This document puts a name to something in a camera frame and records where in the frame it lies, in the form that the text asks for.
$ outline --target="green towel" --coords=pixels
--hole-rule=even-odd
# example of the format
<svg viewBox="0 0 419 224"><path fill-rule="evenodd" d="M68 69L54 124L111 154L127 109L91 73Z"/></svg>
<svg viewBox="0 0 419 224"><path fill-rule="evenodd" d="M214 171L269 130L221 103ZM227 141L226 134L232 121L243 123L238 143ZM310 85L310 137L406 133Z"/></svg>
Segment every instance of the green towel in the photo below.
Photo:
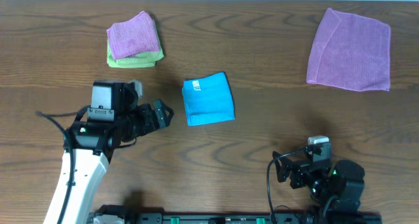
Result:
<svg viewBox="0 0 419 224"><path fill-rule="evenodd" d="M114 60L111 54L111 47L109 46L109 40L107 40L107 64L110 67L121 67L121 68L135 68L135 67L153 67L156 65L156 61L161 60L163 55L162 46L160 40L158 40L160 50L158 52L141 52L133 57L121 58Z"/></svg>

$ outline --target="wooden table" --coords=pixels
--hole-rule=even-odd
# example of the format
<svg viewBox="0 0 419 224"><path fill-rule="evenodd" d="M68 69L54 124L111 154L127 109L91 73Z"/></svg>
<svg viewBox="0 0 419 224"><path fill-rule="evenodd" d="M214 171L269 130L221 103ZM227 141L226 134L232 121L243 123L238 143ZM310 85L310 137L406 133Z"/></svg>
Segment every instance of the wooden table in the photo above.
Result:
<svg viewBox="0 0 419 224"><path fill-rule="evenodd" d="M419 3L349 1L0 1L0 223L43 221L61 168L62 135L35 110L90 103L95 79L144 85L172 125L116 151L92 209L125 204L167 212L265 212L266 165L326 135L335 160L365 168L363 211L419 222ZM392 27L390 92L306 84L312 41L327 7ZM156 67L106 64L106 29L142 10L156 20ZM224 71L236 120L188 127L185 79ZM60 119L70 126L72 118ZM304 209L307 189L272 179L274 205Z"/></svg>

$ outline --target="white label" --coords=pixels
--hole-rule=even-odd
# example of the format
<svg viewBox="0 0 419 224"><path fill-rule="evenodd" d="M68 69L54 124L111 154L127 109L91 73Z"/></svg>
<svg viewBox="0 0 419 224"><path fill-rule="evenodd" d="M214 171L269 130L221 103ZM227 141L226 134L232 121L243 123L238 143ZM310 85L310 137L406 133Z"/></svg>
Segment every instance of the white label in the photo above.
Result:
<svg viewBox="0 0 419 224"><path fill-rule="evenodd" d="M194 90L201 90L199 87L199 81L192 81L192 85L194 87Z"/></svg>

